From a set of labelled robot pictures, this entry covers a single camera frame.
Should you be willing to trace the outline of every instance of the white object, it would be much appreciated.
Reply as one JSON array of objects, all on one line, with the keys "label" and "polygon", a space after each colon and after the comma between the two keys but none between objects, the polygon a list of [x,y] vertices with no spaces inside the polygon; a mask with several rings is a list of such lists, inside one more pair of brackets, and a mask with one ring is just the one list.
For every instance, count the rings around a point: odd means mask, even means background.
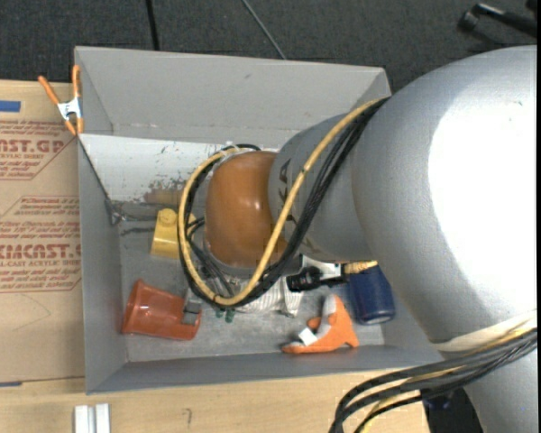
[{"label": "white object", "polygon": [[76,406],[74,433],[110,433],[110,405]]}]

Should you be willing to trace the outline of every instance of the yellow object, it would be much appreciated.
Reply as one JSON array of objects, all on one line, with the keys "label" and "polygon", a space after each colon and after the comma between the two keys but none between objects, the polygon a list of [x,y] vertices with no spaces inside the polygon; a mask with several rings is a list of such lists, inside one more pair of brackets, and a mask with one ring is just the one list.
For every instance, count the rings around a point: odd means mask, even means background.
[{"label": "yellow object", "polygon": [[344,272],[346,274],[357,274],[361,271],[368,270],[373,266],[377,266],[378,263],[373,262],[360,262],[360,263],[348,263],[344,266]]},{"label": "yellow object", "polygon": [[[190,246],[188,245],[188,240],[186,239],[186,236],[184,235],[186,232],[185,231],[186,227],[184,224],[184,217],[182,216],[179,218],[179,221],[178,221],[179,232],[182,234],[179,236],[180,250],[188,266],[188,273],[190,277],[192,278],[193,282],[200,288],[200,290],[209,299],[211,299],[214,303],[218,303],[225,307],[232,307],[236,303],[239,303],[242,299],[246,298],[249,295],[249,293],[251,293],[251,291],[255,288],[256,284],[258,283],[259,279],[262,277],[262,274],[264,273],[264,270],[266,269],[269,263],[269,259],[271,258],[272,254],[275,252],[276,244],[280,238],[280,233],[282,231],[282,228],[284,227],[285,222],[287,221],[287,217],[289,216],[290,209],[292,208],[295,202],[295,198],[297,197],[298,190],[302,186],[303,181],[305,180],[305,177],[307,176],[308,171],[313,167],[315,162],[320,157],[321,153],[325,150],[326,146],[328,146],[328,144],[332,142],[334,138],[341,131],[343,131],[343,129],[348,124],[350,124],[360,114],[363,114],[366,110],[380,103],[381,100],[382,98],[375,99],[354,109],[352,112],[346,115],[338,124],[336,124],[328,132],[328,134],[326,134],[326,136],[321,140],[321,142],[317,145],[315,150],[311,152],[307,161],[303,165],[302,170],[298,174],[297,179],[294,181],[292,188],[290,189],[289,195],[287,196],[287,200],[285,201],[282,211],[280,212],[279,218],[277,219],[277,224],[274,226],[274,230],[272,231],[272,235],[270,236],[269,243],[266,246],[266,249],[264,251],[264,254],[262,255],[261,261],[259,262],[254,274],[252,275],[251,279],[246,284],[244,289],[242,289],[239,293],[237,293],[233,297],[231,298],[221,297],[220,295],[212,291],[210,287],[208,287],[208,285],[202,280],[202,278],[198,274],[198,271],[195,268],[192,262],[192,259],[190,257]],[[192,188],[195,180],[197,179],[198,175],[202,172],[202,170],[206,168],[208,165],[210,165],[211,163],[215,161],[219,161],[223,157],[235,152],[239,152],[240,150],[241,150],[240,148],[236,148],[236,149],[229,149],[226,151],[217,152],[216,154],[209,157],[202,164],[198,166],[198,168],[194,171],[194,173],[188,179],[187,184],[184,190],[182,191],[182,198],[180,200],[180,207],[179,207],[180,213],[184,213],[187,200],[188,200],[188,193],[190,192],[190,189]]]},{"label": "yellow object", "polygon": [[178,260],[179,239],[177,220],[179,216],[172,208],[164,208],[159,211],[152,238],[151,254],[166,256]]}]

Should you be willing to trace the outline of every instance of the black cable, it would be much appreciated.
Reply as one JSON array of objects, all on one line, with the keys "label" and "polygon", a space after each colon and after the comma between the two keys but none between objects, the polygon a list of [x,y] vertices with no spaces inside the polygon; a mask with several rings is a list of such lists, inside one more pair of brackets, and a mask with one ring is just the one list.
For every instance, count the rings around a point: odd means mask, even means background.
[{"label": "black cable", "polygon": [[[525,335],[522,336],[522,338],[529,339],[534,334],[536,336],[536,329],[528,331]],[[339,401],[338,406],[336,407],[335,415],[338,415],[342,410],[344,410],[352,399],[373,388],[377,388],[382,385],[397,382],[399,380],[407,378],[418,377],[426,373],[440,372],[457,366],[485,364],[492,358],[498,357],[501,354],[509,351],[510,349],[515,347],[516,344],[517,342],[515,340],[510,340],[508,342],[494,346],[493,348],[483,350],[479,353],[459,356],[453,359],[439,361],[438,363],[410,367],[408,369],[403,369],[392,373],[386,373],[379,377],[367,380],[355,386],[353,389],[348,391],[345,396],[343,396],[343,398]]]},{"label": "black cable", "polygon": [[156,20],[154,19],[154,6],[152,0],[144,0],[146,4],[146,13],[148,14],[148,22],[151,27],[152,48],[155,51],[160,51],[159,34],[156,29]]},{"label": "black cable", "polygon": [[285,53],[282,52],[282,50],[280,49],[280,46],[279,44],[274,40],[274,38],[272,37],[271,33],[269,32],[269,30],[266,28],[266,26],[262,23],[261,21],[261,18],[259,18],[259,16],[257,16],[257,14],[254,12],[254,9],[252,8],[252,6],[248,3],[247,0],[241,0],[241,2],[243,2],[243,5],[246,7],[246,9],[248,10],[248,12],[251,14],[251,16],[254,18],[254,21],[256,21],[257,24],[259,24],[259,27],[261,28],[261,30],[264,32],[264,34],[267,36],[267,39],[269,39],[270,43],[272,43],[272,46],[274,47],[274,49],[277,51],[277,53],[279,54],[279,56],[281,58],[283,58],[284,60],[287,59],[287,57],[285,56]]},{"label": "black cable", "polygon": [[512,363],[520,357],[528,354],[536,348],[537,331],[536,328],[526,332],[525,335],[516,337],[509,342],[495,346],[488,350],[483,350],[479,353],[450,359],[441,363],[427,364],[424,366],[415,367],[411,370],[398,371],[398,373],[409,373],[408,377],[422,376],[432,374],[448,368],[459,367],[454,369],[452,373],[439,375],[430,379],[405,381],[402,384],[391,388],[375,392],[367,395],[364,398],[350,404],[344,409],[339,409],[335,413],[335,420],[329,429],[330,433],[339,433],[342,431],[343,423],[358,410],[361,410],[372,404],[375,401],[381,401],[405,392],[421,391],[424,398],[434,398],[436,396],[451,392],[464,385],[475,382],[482,378],[487,373],[501,367],[502,365]]},{"label": "black cable", "polygon": [[421,401],[423,397],[421,395],[413,396],[412,398],[408,398],[406,400],[401,401],[395,401],[389,406],[385,406],[384,408],[378,409],[375,412],[370,413],[365,420],[363,420],[359,426],[355,429],[354,433],[361,433],[362,429],[365,427],[365,425],[375,419],[376,417],[379,417],[381,414],[384,414],[385,412],[389,412],[390,410],[394,410],[396,408],[399,408],[401,406],[408,406],[409,404],[412,404],[413,402]]},{"label": "black cable", "polygon": [[[348,156],[351,149],[358,142],[359,138],[361,137],[362,131],[368,124],[371,117],[375,114],[375,112],[382,106],[382,104],[385,101],[386,101],[386,98],[382,99],[381,101],[372,105],[369,109],[364,111],[362,114],[355,117],[355,119],[351,123],[349,123],[343,129],[343,131],[339,134],[339,136],[337,137],[335,141],[335,144],[333,145],[330,152],[326,155],[326,158],[323,161],[323,164],[321,165],[319,173],[316,177],[316,180],[307,198],[307,202],[301,212],[301,217],[297,223],[297,226],[295,227],[293,235],[291,236],[291,238],[289,239],[289,242],[287,243],[287,246],[282,256],[276,263],[274,263],[273,265],[270,265],[265,270],[265,273],[262,275],[262,278],[259,284],[257,284],[253,288],[251,293],[249,293],[249,295],[245,297],[243,300],[233,305],[233,308],[244,306],[258,299],[263,293],[265,293],[268,289],[270,289],[272,285],[274,285],[276,281],[281,277],[281,274],[284,271],[285,267],[290,263],[294,254],[296,253],[302,241],[304,240],[307,230],[309,229],[310,224],[312,222],[312,219],[315,216],[316,212],[318,211],[320,203],[323,200],[331,183],[333,182],[336,173],[338,172],[340,167],[343,165],[344,160]],[[224,149],[229,149],[233,147],[252,148],[252,146],[249,146],[249,145],[239,144],[236,146],[228,146],[227,148],[224,148]],[[215,164],[216,162],[212,162],[210,165],[206,166],[201,171],[201,173],[197,176],[197,178],[193,182],[193,185],[189,189],[188,202],[186,205],[185,214],[183,214],[183,216],[185,217],[185,226],[188,225],[188,220],[190,217],[192,204],[194,202],[194,198],[197,193],[197,190],[199,186],[202,184],[202,182],[205,180],[208,172],[212,170]],[[186,265],[182,255],[181,255],[181,259],[182,259],[183,271],[185,272],[185,275],[188,278],[188,283],[191,289],[200,298],[204,299],[206,302],[220,307],[220,304],[217,304],[215,303],[214,300],[210,299],[204,292],[202,292],[199,289],[199,287],[194,283],[194,281],[192,281],[192,278],[190,277],[189,272],[188,272],[188,266]],[[224,281],[224,275],[217,274],[217,277],[221,281]]]},{"label": "black cable", "polygon": [[326,156],[313,188],[310,191],[305,207],[301,212],[301,216],[282,256],[276,263],[267,268],[261,282],[255,286],[247,298],[243,299],[240,304],[237,304],[236,306],[242,306],[254,301],[255,299],[258,299],[280,278],[285,267],[292,260],[293,255],[302,244],[305,235],[310,228],[311,222],[318,211],[318,208],[320,207],[320,203],[326,195],[331,183],[335,179],[338,170],[343,165],[344,160],[348,156],[351,149],[358,142],[362,135],[362,131],[369,123],[371,117],[379,110],[385,101],[386,99],[382,99],[368,110],[364,111],[341,132],[339,138],[335,142],[335,145]]}]

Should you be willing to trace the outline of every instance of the gray robot arm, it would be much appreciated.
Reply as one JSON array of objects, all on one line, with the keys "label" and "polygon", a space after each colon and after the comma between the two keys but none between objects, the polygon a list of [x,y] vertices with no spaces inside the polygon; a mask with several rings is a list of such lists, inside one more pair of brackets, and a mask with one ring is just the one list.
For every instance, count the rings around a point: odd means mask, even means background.
[{"label": "gray robot arm", "polygon": [[[272,213],[285,164],[296,174],[328,126],[284,146],[270,173]],[[429,340],[447,342],[536,312],[535,200],[536,47],[492,51],[389,99],[302,248],[321,261],[376,259]],[[538,431],[536,350],[466,391],[486,433]]]}]

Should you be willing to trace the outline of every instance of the green connector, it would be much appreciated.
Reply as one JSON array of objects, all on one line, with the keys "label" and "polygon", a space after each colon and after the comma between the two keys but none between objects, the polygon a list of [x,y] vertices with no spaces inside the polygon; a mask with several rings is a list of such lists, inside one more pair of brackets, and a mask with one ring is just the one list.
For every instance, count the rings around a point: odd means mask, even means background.
[{"label": "green connector", "polygon": [[226,311],[225,321],[228,322],[229,324],[230,324],[231,322],[233,322],[233,319],[234,319],[234,313],[235,313],[234,309],[228,309],[228,310]]}]

